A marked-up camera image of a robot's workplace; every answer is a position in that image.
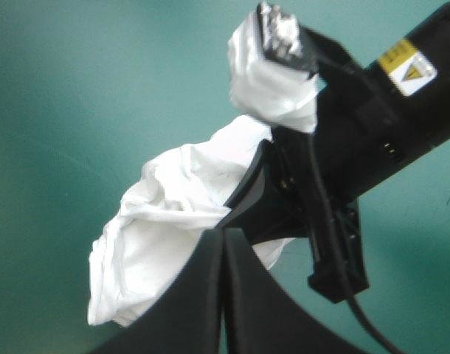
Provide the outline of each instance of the yellow warning label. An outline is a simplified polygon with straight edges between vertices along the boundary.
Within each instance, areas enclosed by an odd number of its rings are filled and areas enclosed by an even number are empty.
[[[418,79],[420,77],[423,77],[422,73],[415,67],[414,64],[412,64],[407,69],[402,81],[409,81],[409,80],[413,80],[413,79]]]
[[[382,69],[390,74],[396,70],[403,62],[412,57],[418,49],[406,38],[402,38],[393,47],[388,49],[378,59]]]

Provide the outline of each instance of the white cloth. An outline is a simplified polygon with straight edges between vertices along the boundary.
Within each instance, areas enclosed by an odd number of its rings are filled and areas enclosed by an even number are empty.
[[[89,256],[88,321],[128,326],[165,292],[190,257],[203,230],[228,212],[238,185],[269,128],[240,116],[201,144],[169,150],[147,162],[123,196]],[[274,265],[290,239],[254,246],[264,266]]]
[[[316,129],[316,80],[264,58],[256,12],[228,42],[230,100],[245,114],[303,133]]]

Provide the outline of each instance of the teal background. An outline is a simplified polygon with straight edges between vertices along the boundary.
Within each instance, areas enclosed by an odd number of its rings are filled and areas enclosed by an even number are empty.
[[[280,3],[367,65],[442,1]],[[86,323],[91,243],[146,160],[238,114],[226,42],[256,4],[0,1],[0,353],[84,353],[119,330]],[[409,353],[450,353],[450,141],[366,193],[361,216],[368,315]],[[383,353],[345,304],[308,290],[310,272],[306,240],[273,270]]]

